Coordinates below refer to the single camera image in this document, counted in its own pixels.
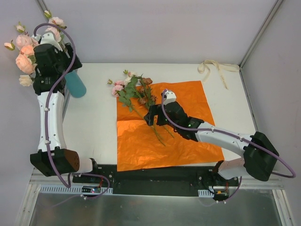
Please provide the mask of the pink rose stem with bud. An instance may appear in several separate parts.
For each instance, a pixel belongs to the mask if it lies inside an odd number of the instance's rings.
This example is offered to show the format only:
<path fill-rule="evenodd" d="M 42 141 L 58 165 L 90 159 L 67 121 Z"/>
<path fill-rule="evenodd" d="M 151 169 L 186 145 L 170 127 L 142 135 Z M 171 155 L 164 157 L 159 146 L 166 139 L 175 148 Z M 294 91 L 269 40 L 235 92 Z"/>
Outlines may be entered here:
<path fill-rule="evenodd" d="M 62 29 L 67 28 L 64 20 L 60 19 L 59 17 L 52 16 L 50 11 L 45 10 L 44 16 L 48 19 L 49 24 L 54 24 Z M 55 35 L 55 39 L 57 42 L 61 43 L 63 41 L 64 38 L 63 32 L 60 31 L 58 28 L 55 28 L 53 26 L 48 26 L 45 32 L 52 32 Z"/>

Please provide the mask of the pink artificial flower bouquet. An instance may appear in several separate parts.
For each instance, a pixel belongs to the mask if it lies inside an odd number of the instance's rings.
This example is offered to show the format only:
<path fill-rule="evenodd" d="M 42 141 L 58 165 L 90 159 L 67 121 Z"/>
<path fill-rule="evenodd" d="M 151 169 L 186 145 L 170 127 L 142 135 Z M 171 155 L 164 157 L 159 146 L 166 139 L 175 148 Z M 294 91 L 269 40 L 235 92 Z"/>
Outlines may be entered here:
<path fill-rule="evenodd" d="M 111 95 L 117 99 L 118 145 L 159 145 L 167 147 L 174 141 L 172 131 L 163 126 L 148 126 L 144 120 L 151 105 L 158 103 L 153 80 L 134 71 L 124 70 L 122 79 L 108 79 Z"/>

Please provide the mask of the peach rose flower stem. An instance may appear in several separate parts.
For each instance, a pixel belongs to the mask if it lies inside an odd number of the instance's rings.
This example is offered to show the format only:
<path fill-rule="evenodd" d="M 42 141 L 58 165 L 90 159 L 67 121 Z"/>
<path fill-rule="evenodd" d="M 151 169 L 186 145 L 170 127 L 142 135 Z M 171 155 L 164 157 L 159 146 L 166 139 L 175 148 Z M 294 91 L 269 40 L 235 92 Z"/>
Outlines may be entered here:
<path fill-rule="evenodd" d="M 35 64 L 30 59 L 30 56 L 32 56 L 33 53 L 33 47 L 30 46 L 29 48 L 29 55 L 26 55 L 23 52 L 19 52 L 19 55 L 16 58 L 16 65 L 17 67 L 26 74 L 32 74 L 34 73 Z"/>

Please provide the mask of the orange wrapping paper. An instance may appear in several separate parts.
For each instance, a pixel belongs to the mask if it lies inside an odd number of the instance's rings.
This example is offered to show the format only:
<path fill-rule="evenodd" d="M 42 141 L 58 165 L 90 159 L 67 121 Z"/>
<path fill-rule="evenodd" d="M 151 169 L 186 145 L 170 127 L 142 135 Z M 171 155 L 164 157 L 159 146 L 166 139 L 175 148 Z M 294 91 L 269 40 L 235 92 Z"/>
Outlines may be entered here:
<path fill-rule="evenodd" d="M 173 91 L 188 116 L 214 124 L 214 119 L 200 81 L 157 83 L 152 93 L 161 101 L 164 89 Z M 135 109 L 117 102 L 117 170 L 129 171 L 194 163 L 211 163 L 224 159 L 222 149 L 209 143 L 186 140 L 169 126 L 152 129 L 142 119 L 147 109 L 132 99 Z"/>

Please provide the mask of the cream single rose stem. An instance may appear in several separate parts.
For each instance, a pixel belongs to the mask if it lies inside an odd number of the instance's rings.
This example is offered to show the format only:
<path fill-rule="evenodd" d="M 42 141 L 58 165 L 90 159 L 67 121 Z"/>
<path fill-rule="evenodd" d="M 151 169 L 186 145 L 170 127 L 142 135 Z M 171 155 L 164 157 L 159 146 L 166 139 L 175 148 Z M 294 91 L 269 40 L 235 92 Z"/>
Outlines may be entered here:
<path fill-rule="evenodd" d="M 33 84 L 34 78 L 29 75 L 20 75 L 19 84 L 23 87 L 29 87 Z"/>

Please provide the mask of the pink two-bloom flower stem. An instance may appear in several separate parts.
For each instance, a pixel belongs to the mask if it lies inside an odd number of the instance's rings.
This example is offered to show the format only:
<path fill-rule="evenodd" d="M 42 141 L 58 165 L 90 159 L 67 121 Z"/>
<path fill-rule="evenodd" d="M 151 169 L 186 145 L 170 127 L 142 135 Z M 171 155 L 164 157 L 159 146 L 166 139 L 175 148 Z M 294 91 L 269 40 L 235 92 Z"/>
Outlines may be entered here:
<path fill-rule="evenodd" d="M 18 22 L 18 24 L 15 25 L 15 28 L 20 33 L 16 38 L 16 46 L 19 50 L 27 45 L 35 47 L 39 44 L 33 37 L 29 36 L 25 25 Z"/>

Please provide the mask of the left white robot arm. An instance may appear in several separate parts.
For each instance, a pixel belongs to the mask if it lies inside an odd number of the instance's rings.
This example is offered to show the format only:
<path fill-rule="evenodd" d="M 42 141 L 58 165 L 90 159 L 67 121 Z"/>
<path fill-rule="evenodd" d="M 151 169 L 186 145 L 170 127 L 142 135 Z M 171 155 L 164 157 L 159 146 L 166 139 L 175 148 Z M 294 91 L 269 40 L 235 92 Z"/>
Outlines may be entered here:
<path fill-rule="evenodd" d="M 95 160 L 80 158 L 76 151 L 67 149 L 63 136 L 66 80 L 61 76 L 68 67 L 72 70 L 82 67 L 79 58 L 73 54 L 71 44 L 65 46 L 66 51 L 52 44 L 34 48 L 37 66 L 33 88 L 40 109 L 40 141 L 38 151 L 30 155 L 30 162 L 46 177 L 83 173 L 87 182 L 95 183 L 100 174 L 95 169 Z"/>

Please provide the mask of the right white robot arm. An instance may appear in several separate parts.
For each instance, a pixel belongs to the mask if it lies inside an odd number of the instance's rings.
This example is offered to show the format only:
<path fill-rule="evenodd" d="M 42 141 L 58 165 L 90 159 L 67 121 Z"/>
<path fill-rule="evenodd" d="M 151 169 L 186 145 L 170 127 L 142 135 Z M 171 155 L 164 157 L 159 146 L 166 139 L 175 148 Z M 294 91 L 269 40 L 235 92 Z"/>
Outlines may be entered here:
<path fill-rule="evenodd" d="M 239 155 L 237 159 L 216 164 L 212 182 L 217 186 L 247 175 L 266 182 L 279 156 L 265 134 L 257 131 L 248 135 L 222 130 L 202 119 L 188 116 L 177 102 L 151 106 L 144 120 L 148 126 L 169 125 L 184 139 L 213 144 Z"/>

